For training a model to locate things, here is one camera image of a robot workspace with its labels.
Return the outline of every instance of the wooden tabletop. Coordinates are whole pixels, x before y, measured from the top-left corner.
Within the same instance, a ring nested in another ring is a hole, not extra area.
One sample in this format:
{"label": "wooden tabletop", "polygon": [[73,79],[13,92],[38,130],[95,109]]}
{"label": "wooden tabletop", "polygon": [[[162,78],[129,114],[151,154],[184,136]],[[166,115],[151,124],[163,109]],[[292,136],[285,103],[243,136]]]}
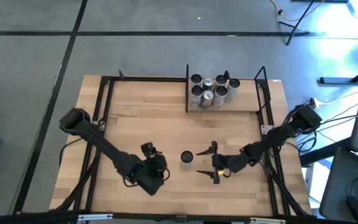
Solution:
{"label": "wooden tabletop", "polygon": [[[88,75],[84,77],[76,105],[78,108],[85,109],[91,116],[100,78],[100,76]],[[288,113],[283,86],[280,80],[269,80],[269,87],[274,122],[281,124]],[[241,147],[260,140],[255,112],[189,111],[185,113],[184,82],[116,81],[105,137],[118,149],[136,154],[141,159],[144,159],[144,156],[140,145],[153,142],[157,150],[162,151],[166,157],[171,177],[154,196],[149,196],[140,187],[125,187],[112,162],[102,155],[92,211],[272,215],[267,178],[260,164],[254,167],[247,166],[228,179],[221,177],[221,183],[214,185],[207,175],[196,172],[196,170],[213,169],[211,156],[195,156],[189,166],[182,164],[180,160],[183,151],[191,151],[195,155],[206,150],[211,141],[218,142],[218,152],[221,154],[238,154]],[[76,138],[69,136],[68,142]],[[85,146],[86,143],[80,141],[65,149],[50,208],[59,206],[76,185]],[[302,208],[310,213],[298,152],[293,147],[284,145],[280,155],[288,189]],[[82,208],[85,204],[87,188],[86,186],[84,190]],[[282,213],[279,192],[276,186],[278,207]]]}

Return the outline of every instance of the concrete floor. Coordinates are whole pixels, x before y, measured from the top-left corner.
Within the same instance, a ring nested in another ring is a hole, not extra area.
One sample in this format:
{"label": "concrete floor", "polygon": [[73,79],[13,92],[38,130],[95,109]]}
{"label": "concrete floor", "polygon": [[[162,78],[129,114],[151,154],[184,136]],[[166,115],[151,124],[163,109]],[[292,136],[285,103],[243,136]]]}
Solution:
{"label": "concrete floor", "polygon": [[[277,3],[291,18],[308,5]],[[0,30],[71,31],[80,5],[80,0],[0,0]],[[80,30],[289,31],[277,21],[269,0],[92,0]],[[58,120],[75,105],[84,75],[118,75],[121,69],[128,76],[182,77],[188,63],[190,73],[229,70],[233,77],[252,78],[264,65],[269,78],[283,80],[290,108],[310,97],[331,101],[357,91],[317,82],[321,76],[358,74],[358,20],[346,4],[322,4],[300,28],[328,35],[295,37],[290,46],[281,37],[77,37],[24,211],[48,209],[67,139]],[[11,205],[67,42],[68,37],[0,37],[0,215]],[[352,105],[344,101],[318,113],[330,118]],[[346,126],[348,135],[351,127]],[[346,137],[328,135],[336,141]],[[316,148],[327,144],[319,138]]]}

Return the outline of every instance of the soda can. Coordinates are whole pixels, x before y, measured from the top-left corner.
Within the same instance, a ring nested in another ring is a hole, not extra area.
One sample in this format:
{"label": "soda can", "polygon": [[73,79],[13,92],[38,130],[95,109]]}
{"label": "soda can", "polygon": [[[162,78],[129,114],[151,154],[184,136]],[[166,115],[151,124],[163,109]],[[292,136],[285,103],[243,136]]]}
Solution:
{"label": "soda can", "polygon": [[203,78],[201,77],[201,75],[194,74],[190,78],[190,83],[190,88],[192,88],[193,86],[201,87],[201,84],[203,83]]}
{"label": "soda can", "polygon": [[203,89],[199,86],[194,86],[191,89],[190,106],[198,107],[201,103],[202,97],[203,97]]}
{"label": "soda can", "polygon": [[205,78],[203,82],[203,91],[212,90],[214,80],[212,78]]}
{"label": "soda can", "polygon": [[214,93],[211,90],[206,90],[203,93],[203,99],[201,100],[201,109],[208,109],[214,99]]}
{"label": "soda can", "polygon": [[227,88],[224,86],[218,86],[215,91],[214,100],[212,102],[212,108],[219,109],[224,103],[224,99],[227,96]]}
{"label": "soda can", "polygon": [[218,86],[226,86],[227,78],[224,75],[218,75],[215,78],[214,92]]}
{"label": "soda can", "polygon": [[232,78],[227,85],[227,97],[224,100],[225,102],[231,102],[234,97],[236,97],[237,92],[239,91],[240,80]]}

